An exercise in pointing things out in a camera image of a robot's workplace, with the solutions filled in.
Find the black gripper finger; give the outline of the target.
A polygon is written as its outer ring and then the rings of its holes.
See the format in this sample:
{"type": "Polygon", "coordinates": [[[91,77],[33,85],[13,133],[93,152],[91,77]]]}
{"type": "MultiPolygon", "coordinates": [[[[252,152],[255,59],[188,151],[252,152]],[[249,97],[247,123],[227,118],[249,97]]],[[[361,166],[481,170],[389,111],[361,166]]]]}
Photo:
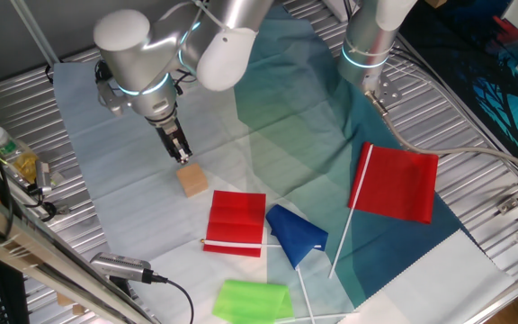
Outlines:
{"type": "Polygon", "coordinates": [[[166,148],[168,154],[172,158],[174,158],[177,163],[181,162],[181,154],[179,153],[178,148],[175,146],[175,144],[172,141],[166,141],[165,148],[166,148]]]}
{"type": "Polygon", "coordinates": [[[173,139],[173,143],[176,150],[177,162],[181,165],[186,165],[192,155],[188,142],[185,139],[175,138],[173,139]]]}

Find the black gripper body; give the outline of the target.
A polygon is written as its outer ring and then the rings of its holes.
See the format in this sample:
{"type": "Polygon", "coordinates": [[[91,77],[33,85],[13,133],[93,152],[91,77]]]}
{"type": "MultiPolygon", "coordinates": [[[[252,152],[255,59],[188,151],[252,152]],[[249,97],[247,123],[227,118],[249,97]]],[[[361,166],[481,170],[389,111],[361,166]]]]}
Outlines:
{"type": "Polygon", "coordinates": [[[187,141],[176,112],[172,112],[167,117],[147,118],[147,122],[156,128],[157,134],[164,145],[166,141],[173,141],[175,138],[187,141]]]}

